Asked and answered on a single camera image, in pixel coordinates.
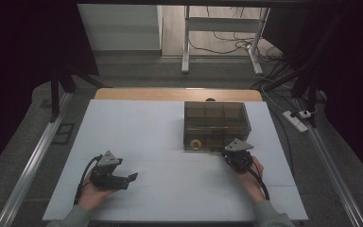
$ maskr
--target white metal table leg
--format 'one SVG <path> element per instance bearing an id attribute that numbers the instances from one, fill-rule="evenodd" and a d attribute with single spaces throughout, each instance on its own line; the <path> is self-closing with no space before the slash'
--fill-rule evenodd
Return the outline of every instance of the white metal table leg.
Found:
<path id="1" fill-rule="evenodd" d="M 267 21 L 268 12 L 269 12 L 269 8 L 263 8 L 263 13 L 259 19 L 258 28 L 255 33 L 255 37 L 252 42 L 252 46 L 249 50 L 249 55 L 251 58 L 252 66 L 254 67 L 254 72 L 256 75 L 259 75 L 259 76 L 262 76 L 264 74 L 264 72 L 262 71 L 261 65 L 259 64 L 258 59 L 256 57 L 256 49 L 258 46 L 258 42 L 261 39 L 262 31 L 265 26 L 265 22 Z"/>
<path id="2" fill-rule="evenodd" d="M 188 37 L 190 33 L 190 6 L 184 7 L 184 24 L 185 24 L 185 30 L 184 30 L 184 46 L 182 48 L 182 61 L 181 61 L 181 71 L 183 73 L 188 73 L 188 64 L 190 59 L 190 45 L 188 43 Z"/>

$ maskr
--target white tabletop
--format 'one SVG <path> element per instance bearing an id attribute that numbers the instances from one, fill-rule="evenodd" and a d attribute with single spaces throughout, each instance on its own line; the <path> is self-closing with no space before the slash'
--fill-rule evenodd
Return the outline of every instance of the white tabletop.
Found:
<path id="1" fill-rule="evenodd" d="M 268 106 L 245 102 L 251 154 L 263 164 L 275 209 L 308 219 Z M 73 207 L 88 162 L 108 149 L 122 158 L 113 173 L 138 172 L 128 190 L 110 195 L 93 219 L 108 221 L 253 221 L 252 203 L 223 158 L 183 149 L 182 101 L 91 100 L 43 219 L 62 219 Z"/>

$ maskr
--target box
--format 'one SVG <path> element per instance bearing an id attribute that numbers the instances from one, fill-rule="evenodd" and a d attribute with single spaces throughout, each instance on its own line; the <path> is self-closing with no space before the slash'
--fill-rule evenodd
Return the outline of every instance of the box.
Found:
<path id="1" fill-rule="evenodd" d="M 247 141 L 251 125 L 242 102 L 184 102 L 184 149 L 221 151 Z"/>

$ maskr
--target gray sleeve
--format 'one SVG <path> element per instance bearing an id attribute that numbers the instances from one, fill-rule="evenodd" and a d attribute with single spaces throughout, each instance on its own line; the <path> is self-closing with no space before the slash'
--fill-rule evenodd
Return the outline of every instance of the gray sleeve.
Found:
<path id="1" fill-rule="evenodd" d="M 91 219 L 91 213 L 75 205 L 63 220 L 52 220 L 46 227 L 87 227 Z"/>
<path id="2" fill-rule="evenodd" d="M 261 201 L 254 206 L 254 215 L 260 227 L 268 226 L 293 226 L 287 214 L 278 213 L 270 201 Z"/>

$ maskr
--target white wall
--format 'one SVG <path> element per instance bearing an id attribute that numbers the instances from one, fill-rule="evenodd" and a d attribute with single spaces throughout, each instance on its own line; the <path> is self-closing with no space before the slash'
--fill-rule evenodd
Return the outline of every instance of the white wall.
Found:
<path id="1" fill-rule="evenodd" d="M 93 50 L 160 50 L 161 6 L 78 4 Z"/>

